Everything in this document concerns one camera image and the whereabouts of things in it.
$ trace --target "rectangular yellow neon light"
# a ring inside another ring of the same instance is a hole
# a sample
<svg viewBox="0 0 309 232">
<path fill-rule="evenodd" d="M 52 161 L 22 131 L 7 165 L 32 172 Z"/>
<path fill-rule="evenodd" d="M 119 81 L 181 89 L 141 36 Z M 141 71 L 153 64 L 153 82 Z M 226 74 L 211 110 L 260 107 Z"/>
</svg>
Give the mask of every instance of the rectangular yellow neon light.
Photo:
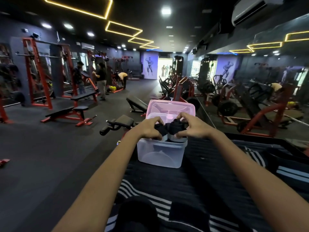
<svg viewBox="0 0 309 232">
<path fill-rule="evenodd" d="M 141 41 L 146 41 L 146 42 L 137 42 L 137 41 L 133 41 L 134 39 L 141 40 Z M 152 40 L 147 40 L 147 39 L 144 39 L 144 38 L 139 38 L 139 37 L 133 37 L 133 38 L 130 38 L 130 39 L 128 40 L 128 42 L 132 42 L 132 43 L 136 43 L 136 44 L 140 44 L 140 45 L 149 45 L 149 44 L 153 43 L 154 41 L 152 41 Z"/>
<path fill-rule="evenodd" d="M 56 5 L 56 6 L 67 8 L 67 9 L 70 9 L 70 10 L 73 10 L 73 11 L 77 11 L 77 12 L 83 13 L 85 15 L 91 15 L 91 16 L 99 18 L 99 19 L 107 19 L 109 11 L 110 11 L 112 3 L 113 3 L 113 0 L 108 0 L 108 5 L 107 5 L 107 9 L 105 11 L 105 15 L 98 15 L 98 14 L 90 13 L 90 12 L 85 11 L 85 10 L 81 10 L 81 9 L 77 9 L 77 8 L 74 8 L 74 7 L 71 7 L 71 6 L 63 5 L 63 4 L 55 2 L 55 1 L 50 1 L 50 0 L 44 0 L 44 1 L 49 3 L 49 4 L 52 4 L 52 5 Z"/>
<path fill-rule="evenodd" d="M 235 50 L 229 50 L 229 51 L 235 54 L 245 54 L 245 53 L 254 52 L 254 50 L 251 50 L 251 49 L 235 49 Z"/>
<path fill-rule="evenodd" d="M 122 27 L 127 27 L 127 28 L 131 28 L 131 29 L 134 29 L 137 31 L 137 33 L 135 33 L 134 35 L 129 35 L 129 34 L 126 34 L 126 33 L 123 33 L 123 32 L 117 32 L 117 31 L 112 31 L 112 30 L 109 30 L 109 26 L 110 24 L 116 24 L 116 25 L 119 25 L 119 26 L 122 26 Z M 114 22 L 114 21 L 108 21 L 106 27 L 105 27 L 105 31 L 107 32 L 112 32 L 112 33 L 115 33 L 115 34 L 120 34 L 120 35 L 124 35 L 124 36 L 129 36 L 129 37 L 136 37 L 138 34 L 140 34 L 143 30 L 142 29 L 139 29 L 139 28 L 136 28 L 136 27 L 131 27 L 131 26 L 128 26 L 128 25 L 125 25 L 125 24 L 122 24 L 122 23 L 117 23 L 117 22 Z"/>
<path fill-rule="evenodd" d="M 283 42 L 268 42 L 268 43 L 257 43 L 257 44 L 250 44 L 247 45 L 247 47 L 251 50 L 255 49 L 270 49 L 270 48 L 280 48 L 282 47 Z"/>
<path fill-rule="evenodd" d="M 303 33 L 309 33 L 309 31 L 303 31 L 303 32 L 292 32 L 292 33 L 288 33 L 288 34 L 286 34 L 286 38 L 284 39 L 284 41 L 285 41 L 285 42 L 289 42 L 289 41 L 302 41 L 302 40 L 309 40 L 309 38 L 300 38 L 300 39 L 289 40 L 289 36 L 291 36 L 291 35 L 295 35 L 295 34 L 303 34 Z"/>
<path fill-rule="evenodd" d="M 144 48 L 144 49 L 158 49 L 160 47 L 153 46 L 153 45 L 142 45 L 142 46 L 140 46 L 140 48 Z"/>
</svg>

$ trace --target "air conditioner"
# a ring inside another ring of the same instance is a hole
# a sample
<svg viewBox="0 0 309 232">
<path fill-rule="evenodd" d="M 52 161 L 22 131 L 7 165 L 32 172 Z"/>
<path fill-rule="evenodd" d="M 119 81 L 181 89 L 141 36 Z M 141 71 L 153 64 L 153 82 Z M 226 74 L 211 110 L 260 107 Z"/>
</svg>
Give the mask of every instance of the air conditioner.
<svg viewBox="0 0 309 232">
<path fill-rule="evenodd" d="M 90 45 L 90 44 L 86 44 L 82 42 L 82 49 L 90 49 L 90 50 L 94 50 L 95 46 L 94 45 Z"/>
<path fill-rule="evenodd" d="M 237 26 L 247 19 L 255 20 L 271 13 L 284 0 L 240 0 L 234 6 L 232 24 Z"/>
</svg>

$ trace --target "gray pants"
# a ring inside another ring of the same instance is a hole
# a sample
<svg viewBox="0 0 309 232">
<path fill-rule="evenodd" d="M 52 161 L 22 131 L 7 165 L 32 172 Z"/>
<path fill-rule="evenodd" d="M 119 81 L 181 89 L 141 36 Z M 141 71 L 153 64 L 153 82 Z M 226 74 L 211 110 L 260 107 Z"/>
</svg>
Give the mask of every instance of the gray pants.
<svg viewBox="0 0 309 232">
<path fill-rule="evenodd" d="M 98 89 L 100 90 L 101 98 L 105 98 L 106 80 L 97 81 Z"/>
</svg>

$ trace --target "plastic container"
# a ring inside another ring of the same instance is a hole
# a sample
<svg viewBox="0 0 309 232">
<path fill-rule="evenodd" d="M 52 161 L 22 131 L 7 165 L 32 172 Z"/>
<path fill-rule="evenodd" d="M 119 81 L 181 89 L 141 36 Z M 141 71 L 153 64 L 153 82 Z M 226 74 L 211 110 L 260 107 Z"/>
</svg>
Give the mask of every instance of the plastic container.
<svg viewBox="0 0 309 232">
<path fill-rule="evenodd" d="M 165 123 L 172 122 L 180 112 L 195 116 L 195 107 L 190 103 L 151 100 L 148 105 L 146 119 L 160 116 Z M 147 164 L 180 168 L 187 142 L 171 143 L 151 139 L 141 139 L 137 143 L 138 160 Z"/>
</svg>

